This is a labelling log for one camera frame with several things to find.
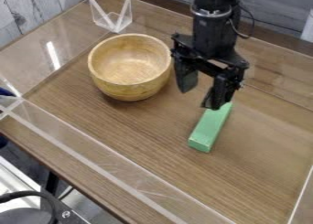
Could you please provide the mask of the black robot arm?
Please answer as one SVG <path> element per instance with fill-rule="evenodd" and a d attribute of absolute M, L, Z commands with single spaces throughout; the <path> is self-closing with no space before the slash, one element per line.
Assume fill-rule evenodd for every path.
<path fill-rule="evenodd" d="M 240 17 L 239 0 L 192 0 L 192 33 L 171 36 L 176 84 L 186 93 L 198 84 L 198 72 L 210 76 L 212 86 L 202 107 L 218 110 L 240 88 L 248 62 L 235 52 Z"/>

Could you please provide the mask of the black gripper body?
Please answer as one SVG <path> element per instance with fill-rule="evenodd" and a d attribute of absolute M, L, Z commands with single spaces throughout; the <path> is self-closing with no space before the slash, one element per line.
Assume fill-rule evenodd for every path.
<path fill-rule="evenodd" d="M 198 72 L 212 77 L 222 73 L 243 79 L 248 62 L 235 52 L 236 38 L 248 38 L 238 32 L 238 17 L 199 17 L 192 19 L 192 33 L 171 36 L 171 56 L 188 61 Z"/>

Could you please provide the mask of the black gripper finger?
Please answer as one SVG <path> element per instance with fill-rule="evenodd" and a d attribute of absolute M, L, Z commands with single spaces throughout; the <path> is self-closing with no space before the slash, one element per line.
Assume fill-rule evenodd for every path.
<path fill-rule="evenodd" d="M 212 76 L 212 86 L 210 87 L 200 106 L 216 111 L 226 104 L 239 89 L 239 78 L 236 75 L 219 74 Z"/>
<path fill-rule="evenodd" d="M 182 59 L 175 59 L 175 75 L 178 89 L 182 93 L 188 92 L 198 84 L 198 70 L 194 65 Z"/>

